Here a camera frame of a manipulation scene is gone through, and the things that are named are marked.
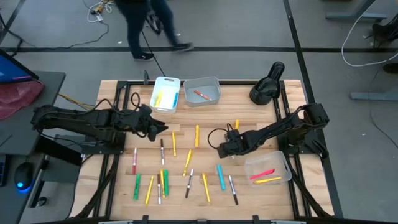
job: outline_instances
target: gray plastic bin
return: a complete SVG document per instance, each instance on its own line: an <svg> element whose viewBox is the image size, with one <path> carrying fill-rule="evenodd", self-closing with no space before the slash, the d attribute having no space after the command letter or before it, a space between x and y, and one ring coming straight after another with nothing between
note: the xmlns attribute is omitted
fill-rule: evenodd
<svg viewBox="0 0 398 224"><path fill-rule="evenodd" d="M194 92L195 90L208 96L211 100L206 100L202 96L197 95ZM221 96L220 84L216 77L187 80L184 82L184 92L187 105L190 107L217 104Z"/></svg>

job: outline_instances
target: wooden table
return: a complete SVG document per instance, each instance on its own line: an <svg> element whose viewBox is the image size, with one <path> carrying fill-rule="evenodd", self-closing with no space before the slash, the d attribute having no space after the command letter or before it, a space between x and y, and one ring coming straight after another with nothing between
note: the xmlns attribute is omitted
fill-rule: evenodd
<svg viewBox="0 0 398 224"><path fill-rule="evenodd" d="M103 80L99 89L98 101L107 98L114 101L117 80ZM300 80L286 80L287 98L290 110L305 104L305 97ZM130 93L138 92L141 103L149 104L153 86L133 86ZM244 173L244 161L268 152L278 150L276 138L272 138L254 151L245 156L227 157L220 159L215 149L207 143L208 133L215 128L226 128L227 123L234 126L239 120L239 131L242 133L251 129L261 129L276 122L274 106L269 103L258 106L249 99L252 86L222 85L222 96L217 105L189 108L185 104L183 88L180 90L180 99L175 114L153 113L156 119L166 122L169 129L160 133L155 142L147 138L139 138L127 133L124 154L119 161L116 188L111 219L140 220L143 215L149 215L151 220L250 220L253 215L260 219L292 219L292 206L287 183L268 185L260 188L251 187ZM194 148L195 125L200 125L200 147ZM173 156L172 135L175 131L177 142L177 157ZM224 132L217 131L211 137L212 144L217 146L224 141ZM160 160L160 139L165 144L165 165ZM139 200L134 201L134 185L136 176L132 175L132 160L134 148L138 148L137 173L141 174ZM187 159L188 150L193 149L192 159L188 170L194 169L194 177L189 197L185 198L189 176L183 177L182 172ZM76 188L75 204L72 216L77 214L89 201L98 185L101 161L103 156L93 156L81 168L80 178ZM326 184L321 161L314 154L300 155L303 174L307 188L318 203L330 214L333 214L328 187ZM216 170L216 165L223 167L226 190L222 191ZM169 171L170 195L157 201L156 175L160 169ZM208 178L211 202L206 200L205 188L201 173L205 172ZM150 177L154 175L154 184L150 196L149 206L144 205ZM229 187L228 176L232 175L236 188L239 205L234 199ZM300 214L304 215L300 192L296 187Z"/></svg>

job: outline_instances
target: person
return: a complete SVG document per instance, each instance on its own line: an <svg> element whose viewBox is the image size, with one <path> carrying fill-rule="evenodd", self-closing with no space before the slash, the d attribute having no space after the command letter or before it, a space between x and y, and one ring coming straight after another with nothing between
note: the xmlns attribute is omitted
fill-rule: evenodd
<svg viewBox="0 0 398 224"><path fill-rule="evenodd" d="M139 36L144 27L149 6L155 11L164 27L164 32L174 52L184 52L193 49L192 43L181 43L174 31L173 12L165 0L115 0L116 6L127 22L127 41L135 60L151 61L154 54L143 52L139 45Z"/></svg>

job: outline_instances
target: computer mouse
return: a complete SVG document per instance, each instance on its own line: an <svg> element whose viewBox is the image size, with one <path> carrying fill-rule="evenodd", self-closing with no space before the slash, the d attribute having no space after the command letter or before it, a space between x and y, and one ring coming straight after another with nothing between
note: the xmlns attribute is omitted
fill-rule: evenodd
<svg viewBox="0 0 398 224"><path fill-rule="evenodd" d="M33 165L30 162L24 162L17 167L14 174L15 186L18 190L25 190L33 181Z"/></svg>

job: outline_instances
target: sneaker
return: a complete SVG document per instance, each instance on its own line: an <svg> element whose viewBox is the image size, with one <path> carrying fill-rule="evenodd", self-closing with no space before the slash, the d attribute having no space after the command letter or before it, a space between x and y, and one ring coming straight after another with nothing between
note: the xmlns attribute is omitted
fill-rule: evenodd
<svg viewBox="0 0 398 224"><path fill-rule="evenodd" d="M186 52L193 49L192 43L177 44L173 47L173 52Z"/></svg>
<svg viewBox="0 0 398 224"><path fill-rule="evenodd" d="M134 58L138 62L150 62L155 59L155 55L152 53L142 53L139 58Z"/></svg>

